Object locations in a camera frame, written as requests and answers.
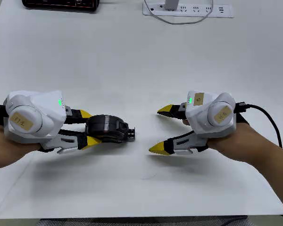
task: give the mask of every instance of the finger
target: finger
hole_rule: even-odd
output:
[[[190,124],[189,124],[189,121],[187,121],[186,119],[183,119],[183,123],[184,123],[184,125],[187,125],[187,126],[190,125]]]

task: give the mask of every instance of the beige sticker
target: beige sticker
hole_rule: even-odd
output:
[[[203,105],[203,98],[204,98],[204,93],[195,93],[194,106]]]
[[[10,121],[14,122],[21,128],[25,129],[26,131],[30,130],[33,126],[33,123],[25,118],[23,115],[19,114],[18,112],[14,113],[13,116],[10,117]]]
[[[218,122],[218,124],[220,124],[231,114],[231,112],[232,110],[228,106],[225,106],[218,112],[218,114],[214,116],[214,119],[216,120],[216,122]]]

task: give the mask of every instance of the yellow fingertip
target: yellow fingertip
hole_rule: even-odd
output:
[[[80,110],[81,112],[81,115],[82,115],[82,118],[85,119],[85,118],[90,118],[92,115],[89,114],[88,112],[84,111],[84,110]]]
[[[149,149],[149,152],[162,155],[170,155],[168,152],[165,151],[164,142],[160,142],[154,145],[152,148]]]
[[[170,112],[172,106],[173,106],[173,105],[165,106],[165,107],[159,109],[159,110],[157,111],[157,113],[158,113],[158,112]]]
[[[82,148],[82,150],[86,149],[86,148],[89,148],[91,146],[94,146],[94,145],[98,145],[102,143],[101,140],[97,139],[97,138],[94,138],[94,137],[87,137],[87,146]]]

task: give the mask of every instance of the white power strip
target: white power strip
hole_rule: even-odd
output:
[[[164,3],[148,3],[152,13],[157,16],[205,16],[211,10],[211,5],[206,4],[178,4],[177,10],[166,10]],[[143,14],[151,16],[145,3],[143,3]],[[214,5],[212,13],[208,17],[234,17],[231,5]]]

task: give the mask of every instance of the white cable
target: white cable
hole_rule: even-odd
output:
[[[151,11],[151,9],[149,8],[149,6],[148,6],[146,0],[143,0],[143,1],[144,1],[144,3],[145,3],[146,7],[148,8],[150,14],[151,14],[153,17],[155,17],[156,19],[158,19],[158,20],[160,20],[160,21],[162,21],[162,22],[165,22],[165,23],[167,23],[167,24],[172,24],[172,25],[197,24],[197,23],[203,21],[204,19],[206,19],[206,18],[213,12],[213,7],[214,7],[214,0],[211,0],[211,5],[212,5],[212,6],[211,6],[211,10],[210,10],[203,18],[201,18],[200,20],[196,20],[196,21],[192,21],[192,22],[173,23],[173,22],[167,21],[167,20],[165,20],[165,19],[163,19],[163,18],[161,18],[161,17],[155,15],[154,13],[152,13],[152,11]]]

